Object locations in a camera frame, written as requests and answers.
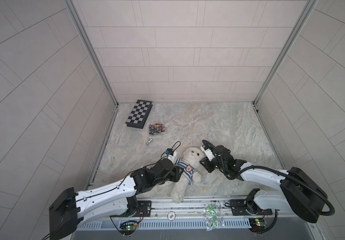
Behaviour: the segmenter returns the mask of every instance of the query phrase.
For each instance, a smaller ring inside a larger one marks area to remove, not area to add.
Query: folding chess box
[[[127,118],[127,127],[143,128],[152,108],[151,101],[138,100]]]

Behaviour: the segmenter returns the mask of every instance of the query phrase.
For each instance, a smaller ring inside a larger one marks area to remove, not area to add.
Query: robotic arm
[[[262,209],[287,210],[307,222],[315,223],[319,215],[334,213],[326,193],[299,168],[277,171],[254,166],[234,159],[223,146],[215,147],[206,140],[202,142],[204,145],[201,148],[207,157],[200,163],[208,172],[219,169],[230,180],[253,181],[276,190],[253,189],[244,203],[237,206],[249,214],[254,215]],[[106,216],[131,216],[138,208],[137,194],[148,192],[166,181],[179,181],[183,169],[173,165],[175,157],[176,152],[167,149],[165,156],[150,169],[142,167],[128,173],[122,180],[93,190],[76,193],[73,187],[64,190],[49,207],[50,234],[46,237],[50,240],[61,239],[73,233],[78,226]],[[330,208],[328,212],[322,212],[325,203]]]

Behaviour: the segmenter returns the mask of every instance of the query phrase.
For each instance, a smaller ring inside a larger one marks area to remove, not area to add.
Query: plastic bag of green items
[[[223,212],[217,204],[208,204],[204,209],[204,222],[207,231],[224,227]]]

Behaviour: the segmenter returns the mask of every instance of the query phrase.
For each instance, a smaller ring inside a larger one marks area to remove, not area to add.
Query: transparent plastic bag
[[[207,204],[203,209],[204,222],[207,231],[211,231],[215,228],[224,227],[223,211],[219,204]]]
[[[165,133],[166,130],[164,123],[153,122],[149,124],[149,134],[152,136]]]

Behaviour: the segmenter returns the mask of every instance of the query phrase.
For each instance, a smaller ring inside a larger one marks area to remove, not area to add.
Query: white poker chip
[[[170,221],[174,221],[175,220],[175,212],[169,212],[169,214],[167,215],[167,218]]]

